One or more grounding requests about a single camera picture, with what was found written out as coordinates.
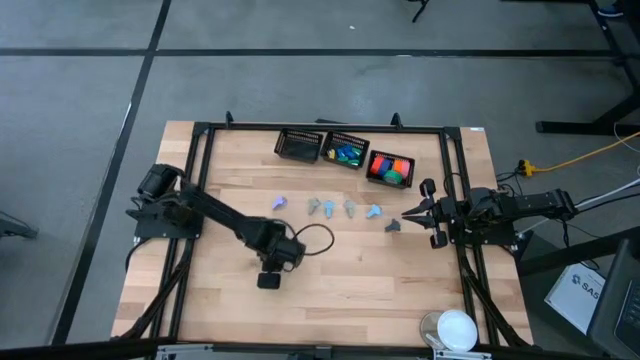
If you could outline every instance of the colorful toy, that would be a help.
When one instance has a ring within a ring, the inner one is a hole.
[[[389,170],[384,174],[383,179],[391,184],[400,184],[402,182],[402,175],[399,172]]]
[[[369,213],[367,214],[367,219],[380,215],[382,215],[382,209],[380,209],[380,206],[373,204],[371,205],[371,210],[369,210]]]
[[[356,213],[356,203],[351,200],[347,200],[344,202],[344,209],[347,211],[347,216],[349,219],[353,218],[353,215]]]
[[[327,219],[331,219],[331,216],[333,215],[333,208],[335,206],[336,204],[331,200],[327,200],[324,202],[324,213],[325,215],[327,215]]]
[[[273,205],[271,205],[271,210],[276,210],[285,206],[287,206],[287,198],[284,196],[278,196],[276,201],[273,202]]]
[[[384,232],[400,231],[400,223],[396,219],[391,219],[391,224],[384,228]]]
[[[380,171],[380,166],[382,166],[383,161],[384,158],[382,156],[376,156],[376,158],[373,160],[373,164],[371,165],[372,174],[377,174],[378,171]]]
[[[406,179],[409,176],[409,168],[411,165],[406,160],[395,160],[393,162],[393,171],[402,175],[403,179]]]
[[[384,176],[391,169],[391,160],[384,159],[382,160],[382,165],[380,165],[380,169],[378,170],[378,175]]]
[[[308,210],[309,215],[313,215],[313,213],[316,211],[318,206],[320,206],[321,204],[318,198],[309,199],[308,203],[309,203],[309,210]]]

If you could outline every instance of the small plastic object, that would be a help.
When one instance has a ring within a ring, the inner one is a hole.
[[[333,215],[333,208],[335,206],[336,204],[331,200],[327,200],[324,202],[324,213],[325,215],[327,215],[327,219],[331,219],[331,216]]]
[[[403,179],[409,176],[409,162],[406,160],[395,160],[393,162],[393,171],[402,175]]]
[[[367,219],[380,215],[382,215],[382,209],[380,209],[380,206],[373,204],[371,205],[371,210],[369,210],[369,213],[367,214]]]
[[[391,184],[400,184],[402,182],[402,175],[399,172],[389,170],[384,174],[384,181]]]
[[[320,206],[321,204],[318,198],[309,199],[308,203],[309,203],[309,210],[308,210],[309,215],[313,215],[313,213],[316,211],[318,206]]]
[[[391,160],[382,160],[382,164],[380,165],[380,169],[378,170],[378,175],[384,176],[384,174],[386,174],[389,169],[391,169]]]
[[[278,196],[276,201],[273,202],[273,205],[271,205],[271,209],[276,210],[284,206],[287,206],[287,198],[284,196]]]
[[[384,228],[384,232],[400,231],[400,223],[396,219],[391,219],[391,224]]]
[[[356,203],[351,200],[347,200],[344,202],[343,206],[347,211],[347,216],[349,216],[349,219],[353,219],[353,215],[356,213]]]
[[[369,171],[372,174],[377,174],[378,171],[380,171],[380,166],[382,165],[383,161],[384,158],[382,156],[376,156],[376,158],[373,160],[373,163],[371,164],[371,169]]]
[[[335,151],[335,157],[332,158],[329,156],[330,150]],[[342,151],[343,155],[347,158],[346,161],[339,161],[338,158],[340,154],[338,150]],[[322,158],[326,161],[348,167],[349,169],[358,170],[365,165],[368,150],[369,140],[349,134],[329,131],[322,144],[320,155],[322,155]]]

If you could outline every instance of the wooden tabletop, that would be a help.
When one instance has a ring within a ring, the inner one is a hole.
[[[168,122],[157,162],[183,168],[192,128],[192,122]],[[495,188],[484,130],[461,131],[472,187]],[[283,274],[279,290],[261,290],[256,287],[260,262],[255,253],[228,229],[205,220],[202,237],[196,241],[179,339],[426,346],[418,332],[425,314],[464,309],[455,249],[431,249],[431,231],[413,223],[401,221],[399,233],[385,233],[384,227],[417,206],[421,200],[417,184],[423,179],[435,180],[436,198],[445,196],[438,137],[354,134],[370,140],[370,149],[416,160],[414,186],[399,190],[367,182],[364,169],[354,171],[322,159],[313,165],[281,159],[273,152],[278,134],[217,130],[206,191],[244,214],[280,218],[295,229],[326,224],[335,233],[335,246],[322,255],[306,257],[299,268]],[[452,143],[449,151],[457,169]],[[274,211],[271,205],[277,196],[286,197],[288,205]],[[307,200],[313,197],[336,203],[331,219],[322,208],[307,215]],[[357,204],[353,219],[342,207],[345,200]],[[372,204],[381,206],[383,216],[366,219]],[[315,251],[325,247],[329,237],[321,228],[313,228],[300,240],[308,251]],[[154,239],[132,257],[114,335],[133,325],[155,296],[166,249],[167,240]],[[483,249],[493,300],[520,336],[531,341],[513,259],[498,247]],[[172,308],[171,299],[162,334],[167,332]],[[481,309],[476,300],[481,340],[487,342]]]

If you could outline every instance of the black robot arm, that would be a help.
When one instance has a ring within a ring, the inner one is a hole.
[[[180,190],[176,190],[178,178]],[[293,239],[286,236],[287,227],[283,222],[240,213],[187,182],[182,170],[173,166],[153,165],[138,187],[138,194],[141,208],[127,211],[136,220],[149,214],[147,208],[150,208],[154,209],[152,216],[176,227],[186,226],[195,217],[204,215],[233,231],[262,261],[263,273],[258,276],[260,288],[279,288],[278,272],[298,267],[304,258],[306,246],[295,236]]]
[[[434,201],[435,182],[426,179],[420,184],[420,192],[424,200],[418,207],[402,215],[405,220],[434,230],[434,236],[431,237],[433,248],[446,246],[448,242],[446,234],[439,228],[441,222],[449,222],[461,230],[461,234],[465,234],[457,239],[459,243],[510,245],[516,240],[513,232],[509,233],[515,220],[545,216],[567,221],[578,213],[569,194],[560,189],[542,194],[510,196],[500,190],[473,188],[462,201],[450,196]]]

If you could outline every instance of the black cable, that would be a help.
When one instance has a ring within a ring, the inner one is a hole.
[[[516,176],[514,176],[514,179],[516,180],[516,185],[518,185],[518,190],[520,191],[520,196],[522,196],[522,194],[524,194],[524,192],[522,191],[522,186],[520,186],[520,180],[518,180],[518,173],[516,173]]]
[[[133,255],[134,252],[136,252],[136,250],[144,245],[147,241],[149,241],[150,238],[140,238],[140,241],[138,241],[137,244],[135,244],[131,250],[129,250],[129,253],[127,254],[127,259],[124,262],[124,272],[126,273],[127,271],[129,271],[129,262],[131,261],[131,256]]]
[[[558,224],[562,224],[562,222],[560,220],[558,220],[558,219],[553,219],[553,221],[557,222]],[[599,236],[599,235],[594,235],[594,234],[588,232],[587,230],[585,230],[585,229],[583,229],[581,227],[578,227],[576,225],[573,225],[573,224],[567,223],[567,226],[568,227],[572,227],[572,228],[582,232],[583,234],[589,235],[589,236],[591,236],[592,238],[595,238],[595,239],[599,239],[599,238],[602,237],[602,236]]]
[[[319,223],[315,223],[315,224],[309,224],[305,227],[303,227],[302,229],[300,229],[299,231],[295,231],[293,229],[293,226],[291,226],[291,224],[289,224],[288,222],[281,220],[281,219],[273,219],[273,221],[279,222],[284,224],[287,228],[289,228],[289,230],[291,230],[291,233],[293,234],[293,238],[291,240],[297,241],[299,243],[302,243],[299,239],[298,236],[305,230],[312,228],[312,227],[321,227],[324,228],[325,230],[327,230],[329,232],[329,235],[331,235],[331,243],[329,243],[329,245],[327,245],[327,247],[325,247],[322,250],[318,250],[316,252],[312,252],[312,253],[305,253],[304,256],[316,256],[316,255],[320,255],[322,253],[325,253],[327,251],[329,251],[329,249],[331,249],[331,247],[333,246],[333,244],[336,242],[336,236],[333,234],[333,231],[331,231],[331,229],[329,229],[329,227],[327,225],[324,224],[319,224]]]
[[[568,229],[569,224],[567,224],[565,220],[560,220],[560,222],[562,223],[562,231],[563,231],[562,240],[564,241],[564,245],[568,249],[571,247],[571,245],[569,244],[569,229]],[[593,259],[589,259],[587,261],[591,261],[595,265],[595,267],[588,266],[584,262],[581,262],[582,266],[592,271],[600,270],[600,265],[597,262],[595,262]]]
[[[636,197],[636,196],[640,196],[640,193],[631,194],[631,195],[627,195],[627,196],[622,196],[622,197],[619,197],[619,198],[611,199],[609,201],[605,201],[605,202],[600,203],[598,205],[594,205],[594,206],[592,206],[590,208],[586,208],[584,210],[580,210],[580,214],[582,214],[584,212],[587,212],[589,210],[593,210],[593,209],[599,208],[600,206],[603,206],[603,205],[611,204],[611,203],[614,203],[616,201],[625,200],[625,199],[629,199],[629,198]]]

